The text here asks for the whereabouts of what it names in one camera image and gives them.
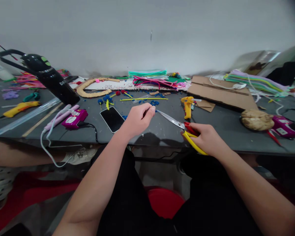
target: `white wall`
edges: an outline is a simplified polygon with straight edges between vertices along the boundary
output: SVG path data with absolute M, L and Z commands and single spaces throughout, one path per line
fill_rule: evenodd
M 243 54 L 294 46 L 295 4 L 0 0 L 0 43 L 43 55 L 53 67 L 79 75 L 126 74 L 128 69 L 182 74 L 228 70 Z

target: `gray tabletop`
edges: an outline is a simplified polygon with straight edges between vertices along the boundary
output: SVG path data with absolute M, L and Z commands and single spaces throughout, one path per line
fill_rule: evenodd
M 19 98 L 4 100 L 2 98 L 3 92 L 1 89 L 7 88 L 10 83 L 3 83 L 0 81 L 0 106 L 13 105 L 22 102 L 22 99 L 29 95 L 32 91 L 22 90 L 19 93 Z M 40 90 L 42 103 L 51 100 L 54 96 L 46 89 Z M 130 92 L 135 98 L 145 95 L 145 92 Z M 184 121 L 184 111 L 180 106 L 180 98 L 185 97 L 186 93 L 173 93 L 168 96 L 168 100 L 158 100 L 159 105 L 156 108 L 163 111 L 178 121 Z M 115 108 L 121 115 L 128 115 L 131 107 L 138 105 L 138 103 L 132 103 L 132 101 L 119 101 L 126 98 L 125 96 L 115 96 L 113 101 Z M 107 143 L 112 138 L 113 134 L 105 124 L 104 120 L 100 116 L 100 106 L 97 103 L 99 98 L 84 99 L 81 98 L 78 105 L 81 109 L 86 109 L 88 117 L 85 122 L 92 123 L 96 126 L 98 131 L 98 141 L 100 143 Z M 280 110 L 280 113 L 285 112 L 288 108 L 295 108 L 295 99 L 287 97 L 281 99 L 281 103 L 285 106 Z M 267 108 L 268 113 L 275 114 L 275 110 L 278 107 L 275 103 L 268 103 L 268 100 L 262 98 L 258 102 L 258 105 Z M 0 108 L 0 116 L 10 108 Z M 35 108 L 29 108 L 25 112 L 17 114 L 13 118 L 0 119 L 0 128 L 9 124 L 10 122 L 22 117 L 27 112 Z M 40 115 L 30 119 L 26 123 L 16 127 L 13 130 L 7 131 L 2 134 L 1 137 L 6 138 L 21 138 L 21 136 L 33 125 L 35 125 L 41 118 L 47 113 L 43 112 Z M 42 124 L 40 124 L 33 132 L 31 132 L 27 139 L 39 139 L 43 127 L 56 115 L 54 113 Z M 289 110 L 285 116 L 292 120 L 295 120 L 295 111 Z M 225 142 L 235 151 L 242 153 L 262 153 L 262 154 L 274 154 L 274 155 L 290 155 L 295 156 L 295 140 L 289 140 L 282 137 L 278 137 L 283 147 L 278 146 L 265 132 L 253 132 L 245 128 L 239 122 L 240 111 L 232 109 L 230 107 L 217 104 L 214 110 L 209 113 L 201 108 L 195 107 L 192 112 L 192 122 L 211 124 L 217 130 L 219 135 L 225 140 Z M 83 143 L 95 143 L 95 132 L 93 128 L 81 128 L 78 130 L 66 130 L 62 125 L 58 125 L 51 134 L 51 140 L 54 141 L 66 141 L 66 142 L 83 142 Z M 173 148 L 188 147 L 189 144 L 185 142 L 180 135 L 180 129 L 175 125 L 168 122 L 160 114 L 157 114 L 151 120 L 149 127 L 142 135 L 134 137 L 130 141 L 131 145 L 151 145 L 151 146 L 167 146 Z

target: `hand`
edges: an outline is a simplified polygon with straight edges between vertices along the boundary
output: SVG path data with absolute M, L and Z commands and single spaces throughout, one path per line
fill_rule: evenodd
M 210 156 L 219 159 L 219 157 L 232 151 L 212 125 L 190 123 L 189 126 L 200 133 L 197 138 L 190 137 L 191 140 Z
M 146 130 L 154 114 L 155 106 L 150 103 L 132 107 L 120 131 L 129 140 L 132 139 Z

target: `yellow glue gun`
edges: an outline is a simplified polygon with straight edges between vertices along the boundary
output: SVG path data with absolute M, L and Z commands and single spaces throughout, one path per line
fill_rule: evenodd
M 25 102 L 25 103 L 19 103 L 16 107 L 12 108 L 11 110 L 6 111 L 3 113 L 6 117 L 14 117 L 17 113 L 26 110 L 30 107 L 37 107 L 41 105 L 41 102 L 34 101 L 34 102 Z
M 184 97 L 180 100 L 185 105 L 185 120 L 191 118 L 191 104 L 193 103 L 193 97 Z

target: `black pants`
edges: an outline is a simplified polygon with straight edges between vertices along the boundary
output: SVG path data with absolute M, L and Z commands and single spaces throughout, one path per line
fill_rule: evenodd
M 134 155 L 126 149 L 98 235 L 262 235 L 215 158 L 194 154 L 182 160 L 183 170 L 192 177 L 190 198 L 173 220 L 153 211 L 134 165 Z

